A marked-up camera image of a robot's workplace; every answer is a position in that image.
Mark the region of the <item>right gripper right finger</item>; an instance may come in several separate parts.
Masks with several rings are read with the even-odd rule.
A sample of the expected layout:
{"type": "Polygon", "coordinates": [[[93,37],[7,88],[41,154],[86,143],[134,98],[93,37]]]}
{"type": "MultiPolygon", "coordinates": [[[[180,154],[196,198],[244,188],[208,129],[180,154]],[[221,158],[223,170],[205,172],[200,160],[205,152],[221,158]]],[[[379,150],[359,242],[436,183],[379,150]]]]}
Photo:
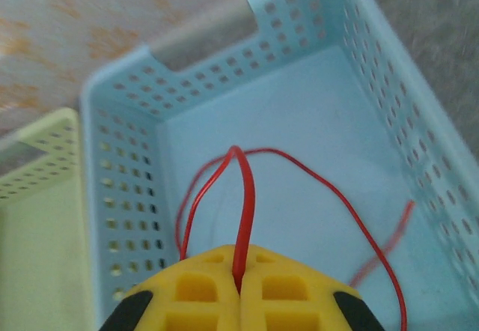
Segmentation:
{"type": "Polygon", "coordinates": [[[241,330],[383,330],[358,291],[292,258],[250,246],[241,330]]]}

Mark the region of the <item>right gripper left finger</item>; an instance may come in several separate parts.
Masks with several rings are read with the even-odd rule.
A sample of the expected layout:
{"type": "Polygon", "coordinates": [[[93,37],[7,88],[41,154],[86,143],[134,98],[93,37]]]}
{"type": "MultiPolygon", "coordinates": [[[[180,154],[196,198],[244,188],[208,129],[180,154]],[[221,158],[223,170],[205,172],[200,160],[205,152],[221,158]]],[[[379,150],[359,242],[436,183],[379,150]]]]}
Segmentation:
{"type": "Polygon", "coordinates": [[[101,330],[239,330],[232,245],[189,257],[132,287],[101,330]]]}

